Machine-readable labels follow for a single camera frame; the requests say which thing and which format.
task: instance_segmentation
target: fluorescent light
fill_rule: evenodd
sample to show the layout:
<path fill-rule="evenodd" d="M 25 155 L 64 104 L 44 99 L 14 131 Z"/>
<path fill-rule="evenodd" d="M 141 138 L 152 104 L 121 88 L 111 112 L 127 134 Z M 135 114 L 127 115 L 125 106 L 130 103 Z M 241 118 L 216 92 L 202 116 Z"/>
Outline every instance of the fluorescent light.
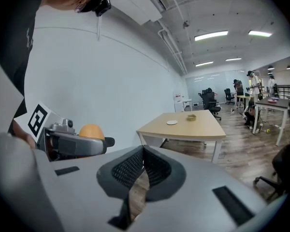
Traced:
<path fill-rule="evenodd" d="M 230 58 L 230 59 L 226 59 L 226 61 L 234 61 L 234 60 L 241 60 L 242 58 Z"/>
<path fill-rule="evenodd" d="M 212 63 L 214 63 L 214 61 L 206 62 L 206 63 L 202 63 L 202 64 L 197 64 L 195 67 L 198 67 L 198 66 L 201 66 L 201 65 L 205 65 L 205 64 L 212 64 Z"/>
<path fill-rule="evenodd" d="M 271 33 L 265 33 L 265 32 L 259 32 L 259 31 L 249 31 L 249 35 L 257 35 L 257 36 L 264 36 L 264 37 L 270 37 L 272 34 Z"/>
<path fill-rule="evenodd" d="M 227 35 L 228 31 L 221 31 L 221 32 L 215 32 L 215 33 L 207 33 L 207 34 L 203 34 L 203 35 L 199 35 L 199 36 L 195 36 L 194 40 L 195 41 L 199 41 L 199 40 L 204 40 L 207 38 L 212 38 L 212 37 L 217 37 L 217 36 L 223 36 L 223 35 Z"/>

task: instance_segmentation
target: desk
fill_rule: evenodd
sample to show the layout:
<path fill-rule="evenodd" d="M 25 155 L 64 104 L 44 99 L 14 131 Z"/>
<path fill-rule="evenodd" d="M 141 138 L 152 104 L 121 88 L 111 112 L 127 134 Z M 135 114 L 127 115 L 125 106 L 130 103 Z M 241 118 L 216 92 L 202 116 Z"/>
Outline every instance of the desk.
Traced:
<path fill-rule="evenodd" d="M 238 95 L 237 97 L 244 99 L 244 110 L 246 109 L 246 99 L 254 98 L 253 96 L 245 96 L 245 95 Z"/>
<path fill-rule="evenodd" d="M 182 100 L 174 102 L 175 112 L 184 112 L 185 111 L 185 102 L 189 102 L 190 111 L 192 111 L 192 99 Z"/>
<path fill-rule="evenodd" d="M 265 107 L 265 118 L 264 121 L 267 120 L 267 109 L 268 108 L 272 108 L 272 109 L 277 109 L 280 111 L 284 112 L 283 118 L 282 118 L 282 124 L 281 124 L 281 128 L 280 128 L 280 132 L 277 138 L 277 142 L 276 142 L 276 146 L 279 145 L 281 136 L 282 136 L 282 132 L 285 128 L 286 125 L 286 121 L 288 118 L 288 106 L 289 106 L 289 100 L 285 100 L 285 99 L 279 99 L 277 101 L 277 103 L 270 103 L 267 100 L 269 99 L 269 97 L 264 98 L 261 101 L 256 102 L 256 117 L 255 117 L 255 126 L 253 127 L 253 131 L 252 133 L 255 134 L 256 131 L 256 127 L 257 127 L 257 120 L 256 118 L 258 118 L 258 114 L 259 114 L 259 107 Z"/>
<path fill-rule="evenodd" d="M 192 111 L 192 99 L 182 100 L 184 110 L 185 110 L 185 105 L 184 105 L 185 102 L 189 102 L 190 111 Z"/>
<path fill-rule="evenodd" d="M 194 114 L 197 119 L 188 121 L 186 118 L 190 114 Z M 169 120 L 177 120 L 178 123 L 167 125 L 166 122 Z M 148 144 L 143 136 L 202 142 L 215 141 L 212 162 L 217 162 L 222 139 L 226 137 L 226 133 L 209 110 L 161 114 L 137 132 L 143 145 Z"/>

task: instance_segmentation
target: white plate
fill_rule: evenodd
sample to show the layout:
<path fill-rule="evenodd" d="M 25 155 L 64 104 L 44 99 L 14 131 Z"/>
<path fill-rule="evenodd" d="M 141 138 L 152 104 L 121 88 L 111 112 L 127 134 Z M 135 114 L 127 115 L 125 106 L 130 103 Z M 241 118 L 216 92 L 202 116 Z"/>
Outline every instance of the white plate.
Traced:
<path fill-rule="evenodd" d="M 166 122 L 168 125 L 175 125 L 177 124 L 177 120 L 170 120 L 168 122 Z"/>

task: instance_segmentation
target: person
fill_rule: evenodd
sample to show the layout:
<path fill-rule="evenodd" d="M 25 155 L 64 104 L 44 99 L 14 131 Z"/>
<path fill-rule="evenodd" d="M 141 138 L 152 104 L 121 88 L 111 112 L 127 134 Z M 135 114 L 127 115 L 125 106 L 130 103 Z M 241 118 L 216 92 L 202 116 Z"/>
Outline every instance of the person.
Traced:
<path fill-rule="evenodd" d="M 252 127 L 253 127 L 255 124 L 255 116 L 256 116 L 255 103 L 253 100 L 250 100 L 248 102 L 248 106 L 244 110 L 243 118 L 246 120 L 245 125 L 250 126 L 251 121 L 252 121 L 253 122 Z"/>
<path fill-rule="evenodd" d="M 247 76 L 251 79 L 251 86 L 250 88 L 252 89 L 252 96 L 254 97 L 254 102 L 256 103 L 258 101 L 258 96 L 260 94 L 259 86 L 260 86 L 260 81 L 258 77 L 252 72 L 248 71 Z"/>
<path fill-rule="evenodd" d="M 0 0 L 0 65 L 23 96 L 27 64 L 33 46 L 35 16 L 39 7 L 48 5 L 59 10 L 82 13 L 95 11 L 100 3 L 101 0 Z M 26 112 L 23 100 L 14 117 Z M 9 133 L 35 148 L 34 139 L 14 120 Z"/>
<path fill-rule="evenodd" d="M 244 95 L 243 84 L 241 80 L 233 80 L 233 84 L 236 91 L 236 108 L 242 107 L 243 98 L 239 98 L 239 95 Z"/>
<path fill-rule="evenodd" d="M 268 87 L 270 92 L 270 97 L 274 97 L 274 85 L 276 84 L 273 74 L 269 75 L 270 79 L 268 81 Z"/>

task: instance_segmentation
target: orange ball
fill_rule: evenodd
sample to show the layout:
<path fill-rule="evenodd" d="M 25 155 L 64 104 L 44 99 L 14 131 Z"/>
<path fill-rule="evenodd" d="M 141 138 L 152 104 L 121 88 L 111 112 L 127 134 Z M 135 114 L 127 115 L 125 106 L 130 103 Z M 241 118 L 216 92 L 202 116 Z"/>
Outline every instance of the orange ball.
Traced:
<path fill-rule="evenodd" d="M 98 125 L 87 124 L 82 127 L 79 132 L 79 136 L 81 137 L 90 137 L 90 138 L 98 138 L 105 140 L 104 134 Z"/>

